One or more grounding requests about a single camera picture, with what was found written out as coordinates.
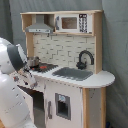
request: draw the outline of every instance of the backsplash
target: backsplash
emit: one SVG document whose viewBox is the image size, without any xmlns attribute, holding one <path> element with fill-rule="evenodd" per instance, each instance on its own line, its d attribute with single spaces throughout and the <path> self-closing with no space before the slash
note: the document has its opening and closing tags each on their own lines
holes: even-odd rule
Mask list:
<svg viewBox="0 0 128 128">
<path fill-rule="evenodd" d="M 94 37 L 78 35 L 34 34 L 34 55 L 39 56 L 42 62 L 76 68 L 79 53 L 88 50 L 94 57 Z M 87 61 L 87 69 L 94 72 L 90 57 L 82 56 L 82 62 Z"/>
</svg>

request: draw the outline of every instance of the faucet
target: faucet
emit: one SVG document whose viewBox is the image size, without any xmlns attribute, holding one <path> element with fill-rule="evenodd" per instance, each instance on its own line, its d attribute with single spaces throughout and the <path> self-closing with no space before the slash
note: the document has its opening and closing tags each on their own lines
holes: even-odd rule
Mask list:
<svg viewBox="0 0 128 128">
<path fill-rule="evenodd" d="M 87 51 L 87 50 L 84 50 L 84 51 L 82 51 L 80 54 L 79 54 L 79 62 L 77 63 L 77 67 L 78 67 L 78 69 L 85 69 L 86 68 L 86 66 L 87 66 L 87 62 L 85 62 L 85 63 L 82 63 L 81 62 L 81 57 L 82 57 L 82 55 L 83 54 L 88 54 L 89 56 L 90 56 L 90 59 L 91 59 L 91 65 L 94 65 L 94 58 L 93 58 L 93 56 L 92 56 L 92 54 L 89 52 L 89 51 Z"/>
</svg>

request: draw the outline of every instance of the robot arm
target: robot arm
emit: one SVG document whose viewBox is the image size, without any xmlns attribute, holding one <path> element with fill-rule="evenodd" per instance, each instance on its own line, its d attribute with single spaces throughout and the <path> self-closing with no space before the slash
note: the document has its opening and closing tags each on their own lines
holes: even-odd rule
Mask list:
<svg viewBox="0 0 128 128">
<path fill-rule="evenodd" d="M 24 82 L 28 83 L 33 89 L 37 86 L 34 76 L 29 72 L 30 68 L 27 65 L 27 57 L 20 45 L 14 46 L 8 41 L 0 38 L 0 58 L 4 58 L 0 62 L 0 70 L 2 73 L 11 74 L 14 71 Z"/>
<path fill-rule="evenodd" d="M 27 58 L 20 45 L 14 46 L 0 38 L 0 119 L 6 128 L 36 128 L 30 119 L 29 109 L 19 88 L 9 76 L 18 72 L 19 77 L 36 86 L 29 72 Z"/>
</svg>

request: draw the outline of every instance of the oven window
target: oven window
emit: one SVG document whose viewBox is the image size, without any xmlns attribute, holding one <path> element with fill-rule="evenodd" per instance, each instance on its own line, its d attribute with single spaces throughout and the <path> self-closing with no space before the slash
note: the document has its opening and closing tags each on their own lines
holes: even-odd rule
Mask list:
<svg viewBox="0 0 128 128">
<path fill-rule="evenodd" d="M 76 17 L 65 17 L 62 18 L 63 29 L 77 29 L 77 18 Z"/>
</svg>

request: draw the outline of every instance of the gray wall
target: gray wall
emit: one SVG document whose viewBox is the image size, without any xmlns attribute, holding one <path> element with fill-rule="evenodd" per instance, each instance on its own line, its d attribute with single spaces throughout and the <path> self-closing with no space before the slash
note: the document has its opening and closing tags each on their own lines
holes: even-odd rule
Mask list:
<svg viewBox="0 0 128 128">
<path fill-rule="evenodd" d="M 107 87 L 107 121 L 128 126 L 128 1 L 127 0 L 10 0 L 14 43 L 25 49 L 21 12 L 103 9 L 103 70 L 116 76 Z"/>
<path fill-rule="evenodd" d="M 0 0 L 0 37 L 13 43 L 9 0 Z"/>
</svg>

